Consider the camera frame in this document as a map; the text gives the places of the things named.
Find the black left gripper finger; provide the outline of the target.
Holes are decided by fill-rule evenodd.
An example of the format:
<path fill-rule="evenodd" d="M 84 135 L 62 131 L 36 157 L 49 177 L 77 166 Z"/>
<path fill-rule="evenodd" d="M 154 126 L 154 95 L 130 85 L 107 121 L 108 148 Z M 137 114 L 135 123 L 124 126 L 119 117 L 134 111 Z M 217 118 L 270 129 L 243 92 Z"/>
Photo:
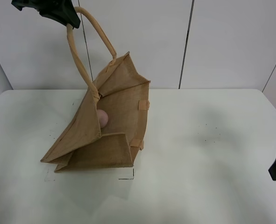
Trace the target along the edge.
<path fill-rule="evenodd" d="M 60 24 L 79 28 L 80 19 L 71 0 L 47 0 L 46 5 L 39 9 L 42 17 L 52 19 Z"/>
<path fill-rule="evenodd" d="M 12 0 L 11 4 L 19 11 L 21 11 L 25 7 L 39 10 L 41 8 L 42 1 L 41 0 Z"/>

